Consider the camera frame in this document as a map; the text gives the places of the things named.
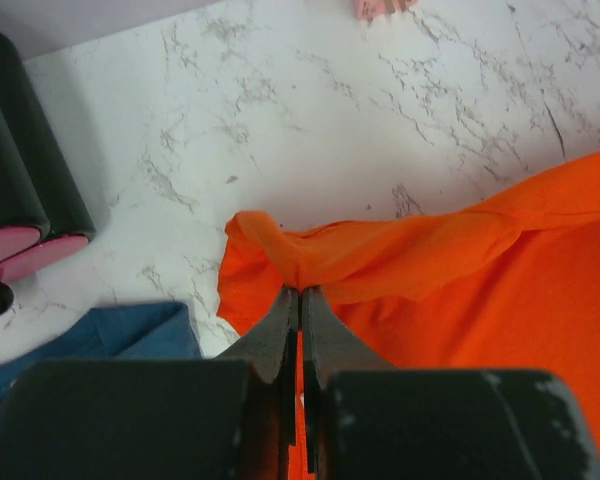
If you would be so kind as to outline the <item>orange t shirt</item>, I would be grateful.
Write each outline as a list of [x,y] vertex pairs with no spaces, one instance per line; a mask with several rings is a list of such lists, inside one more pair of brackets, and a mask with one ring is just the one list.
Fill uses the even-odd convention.
[[600,451],[600,152],[461,211],[283,231],[236,214],[218,278],[239,334],[282,286],[319,286],[399,367],[534,367],[560,376]]

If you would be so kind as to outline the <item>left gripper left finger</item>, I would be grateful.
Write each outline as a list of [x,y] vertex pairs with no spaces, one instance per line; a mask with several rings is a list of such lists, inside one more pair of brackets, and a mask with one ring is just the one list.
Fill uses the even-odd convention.
[[249,374],[241,404],[238,479],[285,479],[296,441],[299,293],[281,288],[268,313],[220,355]]

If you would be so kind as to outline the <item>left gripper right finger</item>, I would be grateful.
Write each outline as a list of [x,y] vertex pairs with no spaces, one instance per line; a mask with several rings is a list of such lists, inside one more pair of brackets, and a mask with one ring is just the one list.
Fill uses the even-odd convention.
[[341,371],[390,370],[393,366],[335,315],[317,286],[302,292],[302,340],[307,466],[317,479],[324,479],[322,398],[330,378]]

